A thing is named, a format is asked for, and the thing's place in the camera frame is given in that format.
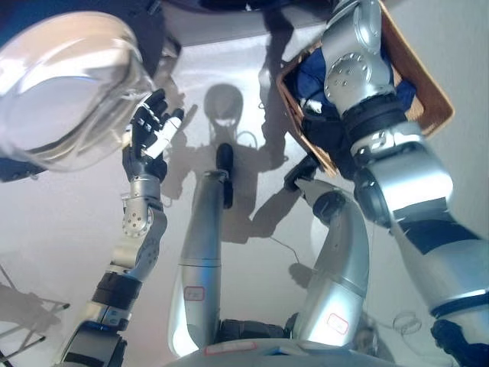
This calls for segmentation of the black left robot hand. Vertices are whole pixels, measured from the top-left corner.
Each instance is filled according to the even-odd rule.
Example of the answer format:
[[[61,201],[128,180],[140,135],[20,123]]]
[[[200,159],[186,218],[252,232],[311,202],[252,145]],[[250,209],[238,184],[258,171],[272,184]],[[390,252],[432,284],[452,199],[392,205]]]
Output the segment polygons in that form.
[[[184,119],[181,108],[169,113],[167,107],[163,89],[155,90],[138,103],[129,124],[129,143],[122,150],[122,165],[129,181],[143,175],[164,181],[167,175],[164,151]]]

